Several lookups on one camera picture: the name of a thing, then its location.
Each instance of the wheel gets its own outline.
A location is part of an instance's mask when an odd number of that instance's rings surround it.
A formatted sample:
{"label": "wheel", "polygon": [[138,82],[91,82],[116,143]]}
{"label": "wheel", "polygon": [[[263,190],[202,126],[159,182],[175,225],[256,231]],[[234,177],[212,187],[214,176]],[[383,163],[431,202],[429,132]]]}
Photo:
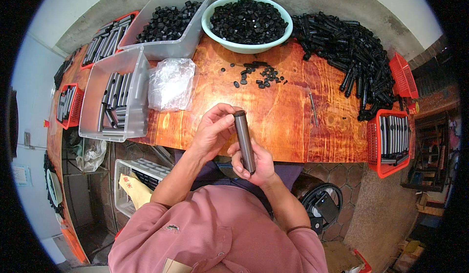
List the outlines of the wheel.
{"label": "wheel", "polygon": [[300,199],[301,204],[306,209],[306,212],[310,217],[319,217],[319,212],[315,209],[314,203],[318,200],[320,195],[326,191],[332,196],[332,192],[337,194],[337,209],[338,214],[337,216],[330,222],[323,223],[323,229],[326,229],[331,223],[333,223],[339,217],[340,211],[342,210],[343,205],[343,197],[341,189],[332,183],[323,183],[317,186],[316,188],[310,190],[308,193],[304,195],[302,199]]}

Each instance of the white plastic bag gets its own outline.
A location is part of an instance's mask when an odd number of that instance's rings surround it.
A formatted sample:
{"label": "white plastic bag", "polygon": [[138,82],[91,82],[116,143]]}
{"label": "white plastic bag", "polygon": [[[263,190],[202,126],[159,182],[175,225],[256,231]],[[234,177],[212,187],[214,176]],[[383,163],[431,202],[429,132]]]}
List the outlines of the white plastic bag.
{"label": "white plastic bag", "polygon": [[190,110],[197,85],[191,59],[167,58],[149,70],[148,106],[158,111]]}
{"label": "white plastic bag", "polygon": [[[94,172],[99,165],[104,161],[106,156],[106,141],[86,139],[88,142],[85,145],[85,169],[83,172]],[[83,157],[78,154],[76,164],[79,169],[82,168]]]}

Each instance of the pink polo shirt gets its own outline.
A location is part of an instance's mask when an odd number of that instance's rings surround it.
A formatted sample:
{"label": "pink polo shirt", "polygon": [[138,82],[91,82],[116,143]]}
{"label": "pink polo shirt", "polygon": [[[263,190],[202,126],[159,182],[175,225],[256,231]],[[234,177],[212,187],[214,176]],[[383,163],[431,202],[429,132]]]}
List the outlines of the pink polo shirt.
{"label": "pink polo shirt", "polygon": [[324,249],[311,229],[288,235],[248,191],[208,185],[169,210],[140,207],[109,253],[112,273],[161,273],[166,258],[192,272],[327,272]]}

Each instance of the man's left hand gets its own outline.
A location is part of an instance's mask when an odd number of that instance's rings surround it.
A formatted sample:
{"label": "man's left hand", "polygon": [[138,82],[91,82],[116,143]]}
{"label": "man's left hand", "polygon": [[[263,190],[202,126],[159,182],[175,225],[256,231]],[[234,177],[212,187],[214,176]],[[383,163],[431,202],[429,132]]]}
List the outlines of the man's left hand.
{"label": "man's left hand", "polygon": [[238,110],[242,109],[218,103],[207,111],[188,151],[199,155],[203,164],[215,158],[230,136],[236,132],[233,114]]}

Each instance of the hand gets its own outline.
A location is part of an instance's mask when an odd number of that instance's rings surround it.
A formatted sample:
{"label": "hand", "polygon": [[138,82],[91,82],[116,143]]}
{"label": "hand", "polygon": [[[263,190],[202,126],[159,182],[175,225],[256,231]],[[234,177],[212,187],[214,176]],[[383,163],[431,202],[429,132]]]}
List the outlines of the hand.
{"label": "hand", "polygon": [[251,145],[254,151],[254,161],[256,164],[256,171],[253,175],[244,169],[241,163],[239,142],[235,142],[228,148],[228,154],[232,156],[231,164],[233,165],[234,173],[256,186],[262,187],[274,178],[275,171],[273,169],[272,154],[257,144],[253,138],[251,139]]}
{"label": "hand", "polygon": [[236,132],[233,114],[238,110],[242,109],[218,103],[207,111],[188,151],[201,156],[203,164],[215,158],[230,136]]}

